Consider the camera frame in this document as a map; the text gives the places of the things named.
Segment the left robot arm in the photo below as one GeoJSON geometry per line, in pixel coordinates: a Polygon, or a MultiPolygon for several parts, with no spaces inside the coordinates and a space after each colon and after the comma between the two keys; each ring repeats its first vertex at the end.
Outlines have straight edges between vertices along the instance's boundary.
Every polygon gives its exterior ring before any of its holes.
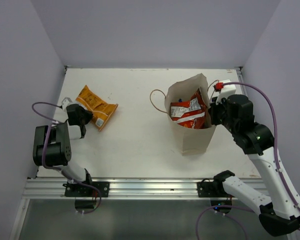
{"type": "Polygon", "coordinates": [[[56,105],[48,102],[35,102],[32,110],[49,124],[35,128],[32,157],[36,166],[55,170],[62,174],[70,187],[75,187],[82,196],[93,193],[94,184],[85,168],[72,160],[71,140],[80,140],[86,136],[86,125],[93,113],[78,102],[56,105]],[[67,119],[60,121],[48,117],[35,109],[36,105],[49,105],[64,110],[67,119]]]}

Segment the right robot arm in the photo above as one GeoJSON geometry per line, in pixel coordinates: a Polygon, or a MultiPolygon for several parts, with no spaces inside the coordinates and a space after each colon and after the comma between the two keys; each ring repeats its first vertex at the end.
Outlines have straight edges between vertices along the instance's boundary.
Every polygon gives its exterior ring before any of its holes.
{"type": "Polygon", "coordinates": [[[291,189],[297,203],[285,189],[280,178],[284,167],[277,167],[274,136],[270,129],[255,121],[253,103],[247,96],[233,94],[220,101],[212,99],[208,110],[213,125],[224,126],[234,142],[252,161],[268,191],[268,196],[242,182],[229,170],[213,178],[213,192],[217,196],[229,194],[248,206],[263,228],[273,237],[290,234],[300,229],[300,196],[291,189]]]}

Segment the red Doritos bag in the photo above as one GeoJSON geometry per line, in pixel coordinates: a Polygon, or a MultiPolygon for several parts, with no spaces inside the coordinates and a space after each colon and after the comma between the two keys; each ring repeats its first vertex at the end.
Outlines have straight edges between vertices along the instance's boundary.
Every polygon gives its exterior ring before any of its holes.
{"type": "Polygon", "coordinates": [[[172,102],[170,104],[171,120],[188,129],[206,128],[206,111],[201,90],[198,88],[188,101],[172,102]]]}

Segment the orange snack bag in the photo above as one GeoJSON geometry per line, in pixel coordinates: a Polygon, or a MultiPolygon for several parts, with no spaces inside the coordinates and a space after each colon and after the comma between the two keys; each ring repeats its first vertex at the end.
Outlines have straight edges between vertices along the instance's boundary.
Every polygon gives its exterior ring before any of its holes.
{"type": "Polygon", "coordinates": [[[91,121],[99,131],[103,130],[119,106],[117,103],[112,104],[102,100],[87,85],[83,87],[75,100],[92,112],[91,121]]]}

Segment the beige paper bag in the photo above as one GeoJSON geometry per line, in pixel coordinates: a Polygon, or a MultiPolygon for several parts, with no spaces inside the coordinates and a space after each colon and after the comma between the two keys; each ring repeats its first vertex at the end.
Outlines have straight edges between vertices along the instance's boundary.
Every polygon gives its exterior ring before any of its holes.
{"type": "Polygon", "coordinates": [[[164,93],[164,110],[159,109],[152,100],[152,106],[161,113],[164,113],[169,122],[169,126],[173,132],[174,141],[182,155],[203,154],[206,152],[216,127],[211,123],[211,117],[208,113],[210,108],[210,99],[208,97],[208,82],[207,78],[199,73],[186,80],[174,83],[168,88],[167,93],[164,93]],[[192,95],[200,89],[206,109],[206,124],[204,129],[191,129],[180,126],[174,123],[170,117],[170,104],[178,102],[182,99],[183,102],[190,100],[192,95]]]}

